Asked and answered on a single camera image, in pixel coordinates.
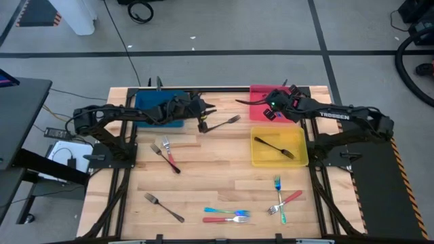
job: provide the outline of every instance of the white object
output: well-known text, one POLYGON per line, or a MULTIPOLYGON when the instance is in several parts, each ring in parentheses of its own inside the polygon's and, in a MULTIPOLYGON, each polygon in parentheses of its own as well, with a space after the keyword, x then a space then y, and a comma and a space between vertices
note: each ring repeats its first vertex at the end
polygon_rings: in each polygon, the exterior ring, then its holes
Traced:
MULTIPOLYGON (((80 144, 76 142, 57 142, 53 149, 48 155, 48 159, 51 159, 57 163, 68 165, 68 159, 71 158, 71 153, 73 154, 74 159, 76 159, 76 169, 82 172, 87 172, 87 168, 89 167, 89 160, 83 158, 83 155, 91 155, 92 147, 87 144, 80 144)), ((66 182, 66 180, 58 179, 53 176, 49 176, 47 174, 39 173, 39 176, 48 180, 57 180, 59 182, 66 182)))
POLYGON ((95 31, 96 12, 85 0, 49 0, 77 35, 95 31))

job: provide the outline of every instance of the wooden table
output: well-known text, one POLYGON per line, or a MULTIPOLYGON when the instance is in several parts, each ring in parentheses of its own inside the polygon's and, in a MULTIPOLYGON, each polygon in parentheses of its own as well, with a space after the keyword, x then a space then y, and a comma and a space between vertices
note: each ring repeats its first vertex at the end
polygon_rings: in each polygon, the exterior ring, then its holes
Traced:
MULTIPOLYGON (((326 86, 311 86, 310 90, 312 98, 331 102, 326 86)), ((113 87, 107 102, 124 104, 126 93, 127 87, 113 87)), ((241 120, 207 134, 197 131, 195 119, 185 121, 182 129, 139 129, 137 163, 131 172, 121 238, 155 239, 157 234, 163 234, 164 239, 271 239, 275 238, 275 233, 282 233, 284 238, 320 237, 307 167, 257 168, 251 165, 250 129, 257 125, 269 126, 270 123, 250 121, 249 107, 234 101, 249 100, 249 93, 213 92, 204 94, 202 98, 218 109, 208 117, 209 126, 235 115, 241 115, 241 120), (149 147, 155 143, 163 148, 162 135, 168 135, 172 154, 182 170, 180 175, 172 173, 169 165, 149 147), (281 175, 283 198, 296 190, 303 191, 300 197, 285 206, 286 225, 281 224, 279 214, 269 216, 266 212, 278 202, 273 186, 276 174, 281 175), (160 206, 149 203, 144 198, 146 192, 183 216, 185 223, 179 223, 160 206), (248 209, 252 217, 247 224, 204 224, 201 220, 206 216, 231 216, 205 213, 204 207, 248 209)), ((318 118, 317 124, 320 133, 338 132, 335 120, 318 118)), ((106 128, 119 135, 120 126, 121 122, 116 121, 106 128)), ((106 207, 112 172, 112 169, 103 169, 90 180, 77 236, 86 233, 106 207)), ((328 173, 336 205, 347 220, 363 232, 350 174, 335 167, 329 167, 328 173)), ((115 209, 110 234, 114 234, 116 217, 115 209)), ((325 218, 331 233, 328 211, 325 211, 325 218)))

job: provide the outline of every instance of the yellow container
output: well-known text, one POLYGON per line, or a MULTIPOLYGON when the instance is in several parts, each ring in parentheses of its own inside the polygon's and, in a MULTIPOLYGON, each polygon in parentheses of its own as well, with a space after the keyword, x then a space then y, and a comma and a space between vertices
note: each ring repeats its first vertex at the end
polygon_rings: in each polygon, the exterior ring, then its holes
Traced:
POLYGON ((253 127, 250 134, 252 143, 252 165, 255 167, 300 167, 309 162, 304 130, 297 126, 253 127), (291 159, 280 151, 254 140, 255 137, 294 155, 291 159))

